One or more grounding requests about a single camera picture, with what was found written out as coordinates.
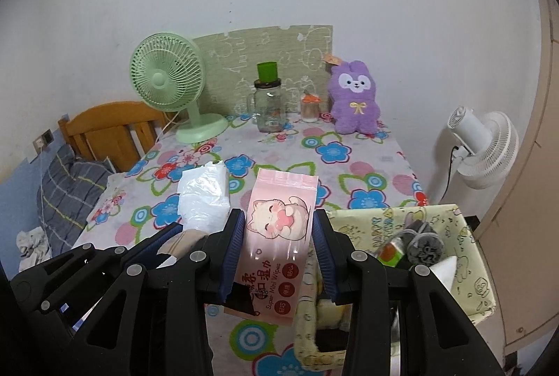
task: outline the power outlet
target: power outlet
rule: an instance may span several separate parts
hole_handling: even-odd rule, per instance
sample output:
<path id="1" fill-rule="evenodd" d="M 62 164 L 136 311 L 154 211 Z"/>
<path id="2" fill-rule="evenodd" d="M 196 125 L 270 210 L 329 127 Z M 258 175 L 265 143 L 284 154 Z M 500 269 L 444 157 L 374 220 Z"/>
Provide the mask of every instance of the power outlet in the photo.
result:
<path id="1" fill-rule="evenodd" d="M 50 129 L 43 133 L 39 138 L 35 138 L 33 140 L 33 147 L 35 148 L 35 152 L 37 152 L 37 155 L 41 154 L 44 148 L 46 148 L 53 141 L 54 137 L 52 136 L 52 132 L 50 131 Z"/>
<path id="2" fill-rule="evenodd" d="M 45 147 L 43 136 L 40 136 L 39 138 L 33 140 L 33 147 L 35 148 L 37 155 L 41 154 L 41 151 L 43 151 L 43 148 Z"/>
<path id="3" fill-rule="evenodd" d="M 54 137 L 52 136 L 52 132 L 50 131 L 50 129 L 43 133 L 41 135 L 41 138 L 43 139 L 43 143 L 45 144 L 45 146 L 48 146 L 54 141 Z"/>

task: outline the plush bunny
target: plush bunny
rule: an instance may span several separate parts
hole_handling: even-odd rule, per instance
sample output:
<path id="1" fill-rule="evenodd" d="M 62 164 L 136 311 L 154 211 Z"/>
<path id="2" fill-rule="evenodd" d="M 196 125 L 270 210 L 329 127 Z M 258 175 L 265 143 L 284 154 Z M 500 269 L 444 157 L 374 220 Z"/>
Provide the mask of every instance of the plush bunny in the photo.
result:
<path id="1" fill-rule="evenodd" d="M 377 119 L 381 111 L 375 102 L 375 82 L 364 62 L 342 61 L 332 66 L 328 92 L 334 101 L 332 116 L 337 133 L 357 131 L 371 135 L 378 132 Z"/>

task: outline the white standing fan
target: white standing fan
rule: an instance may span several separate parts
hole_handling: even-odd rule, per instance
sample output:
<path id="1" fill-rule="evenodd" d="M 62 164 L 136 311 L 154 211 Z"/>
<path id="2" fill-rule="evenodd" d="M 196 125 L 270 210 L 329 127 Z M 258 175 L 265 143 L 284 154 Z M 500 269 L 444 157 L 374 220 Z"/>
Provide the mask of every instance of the white standing fan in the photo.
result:
<path id="1" fill-rule="evenodd" d="M 476 190 L 498 183 L 507 176 L 518 153 L 518 133 L 504 113 L 493 111 L 478 119 L 473 110 L 459 106 L 448 118 L 447 127 L 462 146 L 453 150 L 448 181 L 429 195 L 431 204 L 441 202 L 456 172 Z"/>

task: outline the fan grille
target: fan grille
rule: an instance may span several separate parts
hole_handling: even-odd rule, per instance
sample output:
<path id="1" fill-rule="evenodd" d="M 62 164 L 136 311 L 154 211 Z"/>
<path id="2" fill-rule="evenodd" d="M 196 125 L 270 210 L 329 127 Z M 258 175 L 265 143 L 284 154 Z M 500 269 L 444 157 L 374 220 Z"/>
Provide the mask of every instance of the fan grille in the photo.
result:
<path id="1" fill-rule="evenodd" d="M 454 110 L 454 113 L 452 113 L 451 116 L 448 118 L 448 128 L 450 128 L 451 130 L 457 128 L 464 119 L 466 111 L 467 109 L 465 106 L 459 106 L 458 108 L 456 108 Z"/>
<path id="2" fill-rule="evenodd" d="M 130 60 L 132 86 L 145 103 L 161 111 L 179 111 L 197 100 L 204 78 L 198 47 L 175 34 L 148 37 Z"/>
<path id="3" fill-rule="evenodd" d="M 491 112 L 480 121 L 491 131 L 491 144 L 482 153 L 466 157 L 458 167 L 468 186 L 483 189 L 504 178 L 518 152 L 518 133 L 507 115 Z"/>

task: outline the floral tablecloth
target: floral tablecloth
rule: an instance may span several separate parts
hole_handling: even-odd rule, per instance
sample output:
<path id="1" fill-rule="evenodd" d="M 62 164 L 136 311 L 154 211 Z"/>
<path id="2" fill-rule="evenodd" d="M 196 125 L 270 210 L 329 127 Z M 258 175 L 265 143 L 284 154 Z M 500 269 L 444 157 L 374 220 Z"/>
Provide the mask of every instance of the floral tablecloth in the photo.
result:
<path id="1" fill-rule="evenodd" d="M 308 124 L 290 119 L 281 133 L 258 132 L 248 116 L 228 117 L 219 136 L 196 145 L 170 132 L 111 192 L 100 199 L 75 246 L 128 248 L 181 221 L 177 184 L 182 172 L 211 160 L 227 166 L 231 206 L 247 210 L 259 168 L 317 175 L 317 207 L 363 209 L 425 206 L 426 195 L 390 130 L 340 135 L 331 115 Z M 301 368 L 293 353 L 293 329 L 227 315 L 206 307 L 213 369 L 220 375 L 306 376 L 329 374 Z"/>

